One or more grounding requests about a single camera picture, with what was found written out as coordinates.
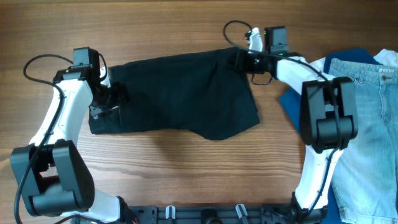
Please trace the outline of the black shorts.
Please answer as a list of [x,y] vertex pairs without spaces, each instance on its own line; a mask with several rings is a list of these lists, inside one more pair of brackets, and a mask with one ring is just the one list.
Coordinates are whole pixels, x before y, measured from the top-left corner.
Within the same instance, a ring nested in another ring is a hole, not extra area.
[[110,67],[111,83],[125,85],[129,102],[89,117],[93,134],[186,129],[224,140],[257,124],[247,75],[234,67],[236,48],[159,57]]

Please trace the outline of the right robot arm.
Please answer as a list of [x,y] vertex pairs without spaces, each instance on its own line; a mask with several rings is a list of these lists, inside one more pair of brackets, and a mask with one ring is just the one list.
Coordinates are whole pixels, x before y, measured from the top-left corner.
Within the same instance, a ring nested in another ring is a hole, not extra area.
[[260,31],[250,27],[239,47],[236,68],[255,74],[270,73],[298,91],[299,133],[305,144],[300,182],[291,202],[282,209],[289,223],[320,223],[328,211],[328,189],[336,163],[358,133],[353,81],[333,78],[289,52],[284,26]]

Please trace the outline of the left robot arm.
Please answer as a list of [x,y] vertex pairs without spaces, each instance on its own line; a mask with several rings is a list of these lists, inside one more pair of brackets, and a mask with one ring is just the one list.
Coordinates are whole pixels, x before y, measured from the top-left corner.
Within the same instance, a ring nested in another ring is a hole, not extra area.
[[62,222],[138,223],[123,198],[95,188],[76,147],[86,111],[94,118],[109,114],[127,103],[127,91],[109,84],[104,57],[94,49],[74,49],[70,64],[49,82],[54,93],[40,129],[27,146],[12,151],[15,221],[22,221],[23,202],[30,215],[61,217]]

